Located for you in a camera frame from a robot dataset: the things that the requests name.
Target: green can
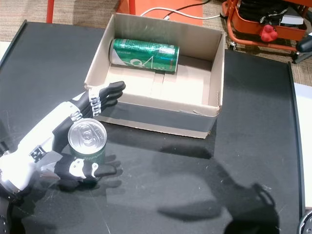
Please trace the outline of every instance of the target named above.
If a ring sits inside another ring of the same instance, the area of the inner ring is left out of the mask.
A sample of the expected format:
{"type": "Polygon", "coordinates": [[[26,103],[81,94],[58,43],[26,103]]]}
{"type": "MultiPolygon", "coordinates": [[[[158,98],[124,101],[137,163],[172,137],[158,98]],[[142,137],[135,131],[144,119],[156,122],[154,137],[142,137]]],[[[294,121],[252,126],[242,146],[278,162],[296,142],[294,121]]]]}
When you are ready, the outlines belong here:
{"type": "Polygon", "coordinates": [[[92,118],[82,118],[70,127],[68,142],[72,155],[91,162],[104,162],[107,133],[104,126],[92,118]]]}
{"type": "Polygon", "coordinates": [[[179,47],[129,39],[114,39],[109,58],[112,64],[176,72],[179,47]]]}

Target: white cable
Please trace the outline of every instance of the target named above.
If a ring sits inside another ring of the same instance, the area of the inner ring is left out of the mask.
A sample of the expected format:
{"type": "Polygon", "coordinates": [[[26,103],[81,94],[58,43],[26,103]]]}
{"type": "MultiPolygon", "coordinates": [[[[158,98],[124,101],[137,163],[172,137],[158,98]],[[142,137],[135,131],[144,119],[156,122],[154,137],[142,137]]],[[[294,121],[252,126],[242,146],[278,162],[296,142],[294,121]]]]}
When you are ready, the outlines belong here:
{"type": "Polygon", "coordinates": [[[190,17],[190,18],[193,18],[193,19],[198,19],[198,20],[210,20],[210,19],[217,18],[217,17],[220,16],[220,15],[217,15],[217,16],[210,16],[210,17],[197,17],[197,16],[191,16],[191,15],[185,14],[183,12],[180,12],[180,11],[177,11],[177,10],[174,10],[174,9],[170,9],[170,8],[165,8],[165,7],[153,7],[151,9],[148,9],[147,11],[144,11],[141,14],[141,16],[144,16],[146,13],[148,13],[150,11],[154,11],[154,10],[173,11],[173,12],[175,12],[177,14],[180,14],[180,15],[183,15],[183,16],[186,16],[186,17],[190,17]]]}

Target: metal wheel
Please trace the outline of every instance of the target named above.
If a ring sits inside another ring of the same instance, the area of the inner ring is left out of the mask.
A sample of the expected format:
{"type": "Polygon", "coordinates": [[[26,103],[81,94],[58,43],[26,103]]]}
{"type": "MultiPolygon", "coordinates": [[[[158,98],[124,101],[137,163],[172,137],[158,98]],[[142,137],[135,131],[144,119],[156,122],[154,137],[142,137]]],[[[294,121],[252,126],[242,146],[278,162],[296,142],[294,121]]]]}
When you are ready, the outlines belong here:
{"type": "Polygon", "coordinates": [[[300,53],[297,51],[297,52],[294,52],[293,54],[292,54],[292,61],[294,62],[294,63],[296,63],[295,62],[295,60],[297,60],[298,58],[299,58],[299,56],[300,56],[300,53]]]}
{"type": "Polygon", "coordinates": [[[220,17],[224,20],[228,19],[228,16],[224,15],[223,12],[220,12],[220,17]]]}
{"type": "Polygon", "coordinates": [[[236,50],[236,42],[234,42],[234,41],[231,41],[230,42],[230,46],[229,46],[229,50],[236,50]]]}

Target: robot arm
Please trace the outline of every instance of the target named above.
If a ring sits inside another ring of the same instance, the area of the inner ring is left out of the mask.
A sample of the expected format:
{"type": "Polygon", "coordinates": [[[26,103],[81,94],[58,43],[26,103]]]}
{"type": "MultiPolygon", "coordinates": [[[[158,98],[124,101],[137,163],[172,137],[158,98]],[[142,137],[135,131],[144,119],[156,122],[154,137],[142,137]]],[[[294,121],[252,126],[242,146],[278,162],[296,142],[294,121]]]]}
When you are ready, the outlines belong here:
{"type": "MultiPolygon", "coordinates": [[[[122,95],[124,88],[123,81],[111,83],[108,87],[88,90],[72,100],[61,103],[20,141],[15,152],[9,152],[4,144],[0,144],[0,155],[3,155],[0,157],[0,224],[1,219],[7,220],[9,202],[17,199],[20,191],[28,186],[33,173],[38,169],[38,162],[47,153],[60,153],[66,146],[71,125],[82,117],[99,115],[106,107],[117,104],[117,98],[122,95]]],[[[72,164],[77,163],[75,161],[74,158],[63,157],[53,165],[53,172],[59,177],[67,176],[71,179],[102,177],[116,173],[111,167],[104,166],[100,170],[97,164],[87,161],[81,168],[82,173],[77,170],[70,171],[72,164]]]]}

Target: cable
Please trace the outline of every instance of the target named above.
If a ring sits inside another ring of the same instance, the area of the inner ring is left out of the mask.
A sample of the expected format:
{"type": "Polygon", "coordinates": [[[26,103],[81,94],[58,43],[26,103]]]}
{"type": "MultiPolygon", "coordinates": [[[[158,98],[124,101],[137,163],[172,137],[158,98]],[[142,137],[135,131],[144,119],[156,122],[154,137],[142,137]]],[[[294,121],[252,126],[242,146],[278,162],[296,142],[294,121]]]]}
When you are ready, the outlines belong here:
{"type": "MultiPolygon", "coordinates": [[[[202,3],[196,3],[196,4],[192,4],[192,5],[188,5],[188,6],[183,6],[183,7],[181,7],[181,8],[176,9],[176,10],[177,10],[177,11],[180,11],[180,10],[183,10],[183,9],[186,9],[186,8],[189,8],[189,7],[193,7],[193,6],[205,5],[205,4],[209,3],[210,1],[211,1],[211,0],[207,0],[207,1],[202,2],[202,3]]],[[[164,18],[167,18],[168,16],[170,16],[170,15],[173,14],[173,13],[174,13],[174,11],[168,13],[164,18]]]]}
{"type": "Polygon", "coordinates": [[[191,15],[185,14],[183,12],[179,12],[179,11],[174,10],[174,9],[166,8],[166,7],[153,7],[151,9],[148,9],[147,11],[143,12],[141,14],[141,16],[144,16],[146,13],[148,13],[150,11],[154,11],[154,10],[171,11],[171,12],[175,12],[177,14],[180,14],[180,15],[183,15],[183,16],[186,16],[186,17],[190,17],[190,18],[193,18],[193,19],[198,19],[198,20],[210,20],[210,19],[217,18],[217,17],[220,16],[220,15],[217,15],[217,16],[210,16],[210,17],[197,17],[197,16],[191,16],[191,15]]]}

